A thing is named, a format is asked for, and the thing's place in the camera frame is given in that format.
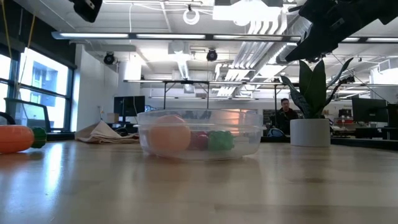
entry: man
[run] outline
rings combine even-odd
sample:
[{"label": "man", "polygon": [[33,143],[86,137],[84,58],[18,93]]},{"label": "man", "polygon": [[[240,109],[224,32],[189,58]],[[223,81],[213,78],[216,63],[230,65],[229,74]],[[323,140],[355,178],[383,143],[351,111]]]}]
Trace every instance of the man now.
[{"label": "man", "polygon": [[290,134],[290,120],[298,119],[299,115],[290,108],[288,99],[283,98],[280,103],[282,108],[276,114],[277,128],[285,134]]}]

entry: clear plastic container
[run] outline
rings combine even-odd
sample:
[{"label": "clear plastic container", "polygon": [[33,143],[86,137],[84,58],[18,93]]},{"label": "clear plastic container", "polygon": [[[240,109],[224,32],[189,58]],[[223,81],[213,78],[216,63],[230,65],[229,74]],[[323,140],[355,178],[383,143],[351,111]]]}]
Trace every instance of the clear plastic container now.
[{"label": "clear plastic container", "polygon": [[222,160],[257,152],[262,115],[228,110],[162,110],[138,114],[144,151],[187,160]]}]

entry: black monitor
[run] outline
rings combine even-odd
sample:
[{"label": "black monitor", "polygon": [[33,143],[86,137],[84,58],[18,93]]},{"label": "black monitor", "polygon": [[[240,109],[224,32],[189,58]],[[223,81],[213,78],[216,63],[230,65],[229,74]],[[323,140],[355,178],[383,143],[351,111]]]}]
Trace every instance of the black monitor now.
[{"label": "black monitor", "polygon": [[388,122],[385,100],[352,98],[354,121]]},{"label": "black monitor", "polygon": [[145,112],[145,96],[117,96],[114,98],[113,113],[118,113],[126,122],[127,116]]}]

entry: black chair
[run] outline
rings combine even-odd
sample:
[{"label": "black chair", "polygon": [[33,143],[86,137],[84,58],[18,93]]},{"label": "black chair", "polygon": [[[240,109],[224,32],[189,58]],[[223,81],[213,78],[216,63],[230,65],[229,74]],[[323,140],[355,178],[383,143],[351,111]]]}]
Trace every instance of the black chair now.
[{"label": "black chair", "polygon": [[3,117],[3,118],[6,119],[6,121],[7,121],[6,124],[10,124],[10,125],[16,124],[15,121],[14,121],[14,118],[12,118],[12,116],[9,116],[8,114],[6,114],[4,112],[0,112],[0,117]]},{"label": "black chair", "polygon": [[47,107],[38,103],[32,103],[13,98],[5,98],[6,113],[19,125],[30,128],[44,128],[51,132],[49,112]]}]

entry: wooden table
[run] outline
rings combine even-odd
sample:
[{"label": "wooden table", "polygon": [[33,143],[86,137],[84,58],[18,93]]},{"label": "wooden table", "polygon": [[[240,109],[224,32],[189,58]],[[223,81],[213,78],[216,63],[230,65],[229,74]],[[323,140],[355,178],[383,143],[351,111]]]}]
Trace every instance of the wooden table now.
[{"label": "wooden table", "polygon": [[394,152],[269,143],[176,162],[73,141],[43,152],[0,155],[0,223],[398,223]]}]

